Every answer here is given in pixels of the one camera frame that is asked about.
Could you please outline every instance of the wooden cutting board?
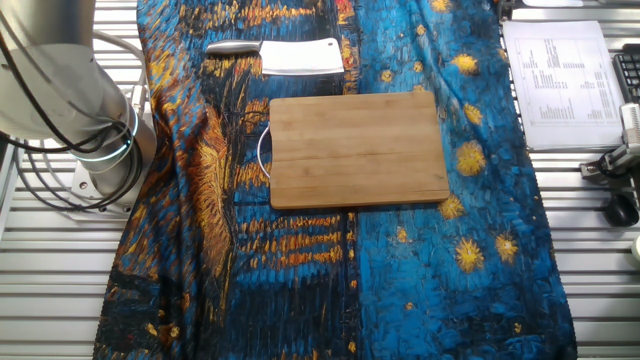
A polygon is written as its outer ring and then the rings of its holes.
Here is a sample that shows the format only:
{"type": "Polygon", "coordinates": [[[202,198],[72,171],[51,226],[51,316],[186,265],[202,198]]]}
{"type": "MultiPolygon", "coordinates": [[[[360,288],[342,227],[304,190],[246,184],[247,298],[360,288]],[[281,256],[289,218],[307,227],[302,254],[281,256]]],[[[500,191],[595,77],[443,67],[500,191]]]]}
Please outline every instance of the wooden cutting board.
{"type": "Polygon", "coordinates": [[[430,92],[275,99],[270,109],[276,209],[449,196],[430,92]]]}

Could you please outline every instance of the knife handle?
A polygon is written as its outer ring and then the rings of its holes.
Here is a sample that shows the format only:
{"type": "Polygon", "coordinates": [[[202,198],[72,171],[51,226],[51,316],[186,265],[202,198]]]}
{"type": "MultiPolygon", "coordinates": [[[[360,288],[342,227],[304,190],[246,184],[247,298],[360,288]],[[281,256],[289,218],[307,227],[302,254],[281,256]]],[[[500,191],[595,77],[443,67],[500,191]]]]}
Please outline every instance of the knife handle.
{"type": "Polygon", "coordinates": [[[207,46],[205,51],[209,55],[236,55],[259,52],[260,40],[221,40],[207,46]]]}

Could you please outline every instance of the knife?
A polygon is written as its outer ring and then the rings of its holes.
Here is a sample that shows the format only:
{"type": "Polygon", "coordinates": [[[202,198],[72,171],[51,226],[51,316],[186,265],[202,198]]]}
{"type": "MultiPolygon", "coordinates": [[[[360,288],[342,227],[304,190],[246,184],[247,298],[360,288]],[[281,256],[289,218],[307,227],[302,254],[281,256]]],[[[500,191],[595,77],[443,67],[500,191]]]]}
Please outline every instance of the knife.
{"type": "Polygon", "coordinates": [[[265,75],[318,75],[344,72],[340,46],[334,38],[315,41],[222,40],[207,46],[209,55],[257,52],[265,75]]]}

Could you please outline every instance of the metal table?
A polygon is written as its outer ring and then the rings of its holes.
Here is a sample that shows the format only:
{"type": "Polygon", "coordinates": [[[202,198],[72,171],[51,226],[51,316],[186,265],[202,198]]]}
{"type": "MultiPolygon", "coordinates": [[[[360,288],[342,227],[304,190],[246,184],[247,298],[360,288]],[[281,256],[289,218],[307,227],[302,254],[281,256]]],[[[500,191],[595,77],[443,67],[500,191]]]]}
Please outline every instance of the metal table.
{"type": "MultiPolygon", "coordinates": [[[[562,9],[516,6],[513,19],[598,20],[612,53],[625,43],[640,42],[640,7],[584,3],[583,8],[562,9]]],[[[95,28],[140,46],[135,8],[135,1],[98,0],[95,28]]],[[[140,66],[133,56],[100,41],[95,49],[99,63],[120,86],[135,83],[140,66]]],[[[640,224],[610,228],[597,211],[610,189],[583,181],[578,164],[599,156],[594,152],[531,154],[580,357],[640,360],[640,263],[629,250],[640,235],[640,224]]],[[[71,184],[73,158],[51,158],[60,177],[71,184]]],[[[41,161],[38,165],[46,171],[41,161]]],[[[38,184],[34,174],[27,176],[38,184]]],[[[54,183],[48,174],[44,176],[54,183]]],[[[13,200],[6,206],[10,211],[0,211],[0,222],[6,216],[0,241],[0,360],[90,359],[109,270],[125,223],[73,221],[35,200],[19,180],[15,184],[13,200]]],[[[45,194],[43,187],[38,189],[45,194]]]]}

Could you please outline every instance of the mouse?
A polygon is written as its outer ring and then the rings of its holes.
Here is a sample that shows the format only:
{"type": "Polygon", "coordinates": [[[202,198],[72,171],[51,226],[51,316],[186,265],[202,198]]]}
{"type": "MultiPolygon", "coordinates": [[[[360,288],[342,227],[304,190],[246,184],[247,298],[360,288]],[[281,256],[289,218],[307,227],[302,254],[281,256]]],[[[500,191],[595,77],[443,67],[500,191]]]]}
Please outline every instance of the mouse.
{"type": "Polygon", "coordinates": [[[604,207],[604,217],[609,225],[616,227],[629,227],[640,219],[633,202],[621,194],[611,196],[611,200],[604,207]]]}

